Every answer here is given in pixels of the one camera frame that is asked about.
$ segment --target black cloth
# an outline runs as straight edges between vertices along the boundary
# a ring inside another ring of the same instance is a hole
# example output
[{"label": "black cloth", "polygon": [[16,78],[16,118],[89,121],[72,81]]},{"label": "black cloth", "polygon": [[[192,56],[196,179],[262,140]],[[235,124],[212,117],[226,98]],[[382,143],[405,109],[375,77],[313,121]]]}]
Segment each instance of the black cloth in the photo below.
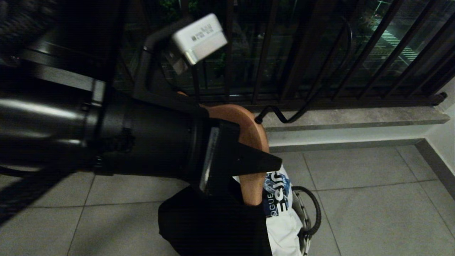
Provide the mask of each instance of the black cloth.
[{"label": "black cloth", "polygon": [[262,204],[243,204],[240,185],[224,197],[201,198],[187,187],[163,202],[160,234],[182,256],[272,256]]}]

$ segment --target grey floor tile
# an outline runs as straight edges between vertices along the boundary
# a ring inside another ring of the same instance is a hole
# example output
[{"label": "grey floor tile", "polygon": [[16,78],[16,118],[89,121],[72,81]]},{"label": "grey floor tile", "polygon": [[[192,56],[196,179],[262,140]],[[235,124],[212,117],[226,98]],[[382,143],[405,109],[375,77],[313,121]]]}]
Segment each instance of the grey floor tile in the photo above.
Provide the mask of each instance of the grey floor tile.
[{"label": "grey floor tile", "polygon": [[[321,205],[321,200],[319,199],[318,193],[313,192],[316,198],[319,201],[319,205],[321,206],[321,226],[319,227],[316,234],[311,239],[311,246],[309,250],[309,255],[311,256],[339,256],[339,251],[335,242],[334,235],[332,230],[330,229],[329,223],[327,221],[327,216],[324,212],[324,209]],[[308,216],[312,221],[312,225],[314,225],[316,221],[316,209],[314,207],[314,203],[312,200],[303,194],[300,195],[300,198],[303,200],[303,205],[307,210]]]},{"label": "grey floor tile", "polygon": [[97,175],[87,205],[164,201],[188,186],[171,178],[134,175]]},{"label": "grey floor tile", "polygon": [[66,256],[82,207],[28,208],[0,228],[0,254]]},{"label": "grey floor tile", "polygon": [[414,145],[397,147],[397,150],[417,180],[423,181],[438,178]]},{"label": "grey floor tile", "polygon": [[418,183],[319,196],[341,255],[454,255],[455,239]]},{"label": "grey floor tile", "polygon": [[441,214],[448,228],[455,236],[455,201],[439,181],[421,182],[436,209]]},{"label": "grey floor tile", "polygon": [[317,190],[416,181],[395,148],[357,148],[304,153]]},{"label": "grey floor tile", "polygon": [[303,186],[309,190],[314,190],[313,181],[302,152],[274,153],[273,155],[283,159],[284,169],[294,186]]},{"label": "grey floor tile", "polygon": [[[72,174],[49,190],[32,206],[83,206],[94,177],[93,173]],[[20,178],[0,175],[0,188],[18,180]]]},{"label": "grey floor tile", "polygon": [[69,256],[178,256],[158,233],[160,204],[86,206]]}]

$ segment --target concrete ledge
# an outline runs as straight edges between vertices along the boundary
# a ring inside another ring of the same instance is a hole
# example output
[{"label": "concrete ledge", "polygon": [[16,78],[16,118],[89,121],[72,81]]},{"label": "concrete ledge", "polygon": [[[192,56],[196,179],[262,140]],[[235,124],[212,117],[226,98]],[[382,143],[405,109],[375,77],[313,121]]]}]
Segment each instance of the concrete ledge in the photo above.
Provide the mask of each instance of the concrete ledge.
[{"label": "concrete ledge", "polygon": [[[283,112],[289,118],[295,112]],[[450,117],[433,107],[352,108],[311,110],[294,123],[281,123],[270,112],[263,120],[267,132],[441,124]]]}]

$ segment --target white power adapter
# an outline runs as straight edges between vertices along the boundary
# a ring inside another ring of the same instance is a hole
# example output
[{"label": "white power adapter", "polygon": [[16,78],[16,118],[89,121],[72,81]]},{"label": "white power adapter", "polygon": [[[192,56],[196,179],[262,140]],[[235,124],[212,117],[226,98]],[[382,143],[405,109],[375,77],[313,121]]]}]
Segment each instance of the white power adapter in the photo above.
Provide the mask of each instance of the white power adapter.
[{"label": "white power adapter", "polygon": [[228,43],[213,13],[177,31],[172,39],[191,65]]}]

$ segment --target baseboard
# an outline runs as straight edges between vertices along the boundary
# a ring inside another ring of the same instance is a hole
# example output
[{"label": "baseboard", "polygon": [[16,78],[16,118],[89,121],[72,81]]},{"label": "baseboard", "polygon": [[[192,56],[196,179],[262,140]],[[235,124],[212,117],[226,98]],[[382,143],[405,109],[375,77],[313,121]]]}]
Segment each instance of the baseboard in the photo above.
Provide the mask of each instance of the baseboard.
[{"label": "baseboard", "polygon": [[345,143],[326,143],[310,145],[291,145],[270,147],[271,153],[298,152],[298,151],[318,151],[350,148],[378,148],[378,147],[398,147],[414,145],[421,139],[400,139],[400,140],[381,140],[381,141],[362,141],[362,142],[345,142]]},{"label": "baseboard", "polygon": [[441,157],[426,139],[422,139],[415,144],[420,154],[424,157],[428,165],[433,169],[439,180],[445,186],[452,198],[455,200],[455,176]]}]

